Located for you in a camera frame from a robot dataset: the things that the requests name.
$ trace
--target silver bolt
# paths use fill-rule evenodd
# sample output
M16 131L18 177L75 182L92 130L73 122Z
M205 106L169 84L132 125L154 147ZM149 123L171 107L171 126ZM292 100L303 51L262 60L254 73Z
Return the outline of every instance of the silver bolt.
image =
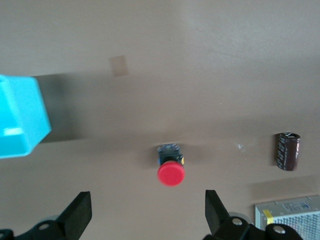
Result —
M49 224L48 223L44 223L42 224L41 226L39 226L39 230L45 230L49 227Z
M285 234L286 230L282 226L274 226L273 230L278 234Z
M232 223L234 225L237 225L237 226L241 226L242 225L242 221L239 218L232 219Z

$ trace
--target brown cylinder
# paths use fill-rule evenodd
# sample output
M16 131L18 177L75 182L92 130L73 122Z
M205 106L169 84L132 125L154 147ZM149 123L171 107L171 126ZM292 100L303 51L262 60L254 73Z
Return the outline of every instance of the brown cylinder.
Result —
M294 171L298 164L300 136L292 132L279 134L277 166L285 171Z

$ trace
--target label on power supply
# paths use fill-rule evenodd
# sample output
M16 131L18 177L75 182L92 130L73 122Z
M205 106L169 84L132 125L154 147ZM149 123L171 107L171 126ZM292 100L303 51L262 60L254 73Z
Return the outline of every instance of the label on power supply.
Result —
M305 201L304 202L287 202L285 204L281 204L281 206L288 213L312 209L312 207Z

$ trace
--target gray surface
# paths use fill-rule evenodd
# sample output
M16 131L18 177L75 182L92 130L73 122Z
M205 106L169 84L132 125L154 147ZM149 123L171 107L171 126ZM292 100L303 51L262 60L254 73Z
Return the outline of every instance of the gray surface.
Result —
M83 240L194 240L205 189L251 219L253 203L319 193L319 1L0 5L0 73L58 84L48 143L0 162L1 227L22 233L90 190ZM295 172L274 166L285 131L301 136ZM176 188L156 178L167 142L185 156Z

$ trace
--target red push button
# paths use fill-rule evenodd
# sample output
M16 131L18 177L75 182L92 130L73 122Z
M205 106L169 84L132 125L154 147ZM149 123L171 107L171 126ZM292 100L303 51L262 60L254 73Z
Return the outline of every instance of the red push button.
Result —
M177 186L184 178L185 169L176 161L167 161L158 170L159 181L169 187Z

